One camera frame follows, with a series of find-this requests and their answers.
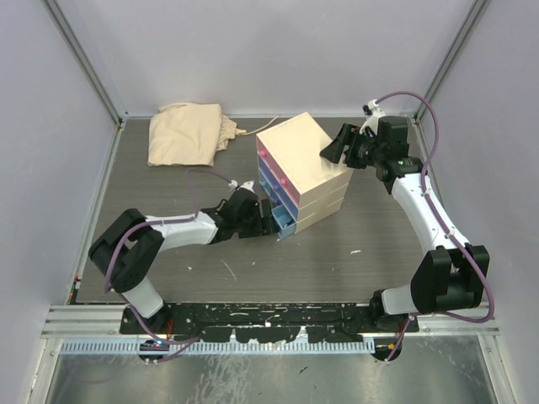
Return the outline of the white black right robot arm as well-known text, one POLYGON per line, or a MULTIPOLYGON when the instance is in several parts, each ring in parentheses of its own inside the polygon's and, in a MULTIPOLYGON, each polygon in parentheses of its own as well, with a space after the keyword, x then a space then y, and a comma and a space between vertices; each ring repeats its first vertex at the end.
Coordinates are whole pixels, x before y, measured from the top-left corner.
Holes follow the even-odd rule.
POLYGON ((354 169, 372 167, 408 217, 424 257, 410 282, 376 291, 370 301, 371 325, 392 329, 401 315, 444 314, 454 318, 492 294, 485 285, 490 256, 454 226, 426 176, 424 163, 409 154, 403 117, 370 117, 362 126, 342 125, 320 156, 354 169))

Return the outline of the pastel mini drawer chest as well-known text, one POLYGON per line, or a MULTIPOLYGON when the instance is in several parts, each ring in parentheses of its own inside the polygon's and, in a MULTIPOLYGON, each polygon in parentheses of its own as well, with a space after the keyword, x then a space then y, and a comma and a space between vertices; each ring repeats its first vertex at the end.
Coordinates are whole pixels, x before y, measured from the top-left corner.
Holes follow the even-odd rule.
POLYGON ((352 170, 319 156, 332 139, 309 114, 256 135, 259 183, 275 205, 272 218, 286 238, 340 210, 352 170))

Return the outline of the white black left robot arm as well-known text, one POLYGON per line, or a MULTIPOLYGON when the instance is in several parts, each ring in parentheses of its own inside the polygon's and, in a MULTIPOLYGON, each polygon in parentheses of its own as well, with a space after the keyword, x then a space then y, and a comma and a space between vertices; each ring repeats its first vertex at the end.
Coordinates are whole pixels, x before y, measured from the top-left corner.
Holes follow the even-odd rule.
POLYGON ((137 209, 128 209, 93 242, 88 258, 104 276, 104 290, 122 297, 149 333, 159 333, 171 314, 148 277, 157 255, 180 247, 225 242, 233 236, 275 234, 278 226, 271 209, 269 199, 260 199, 245 187, 217 206, 190 215, 145 216, 137 209))

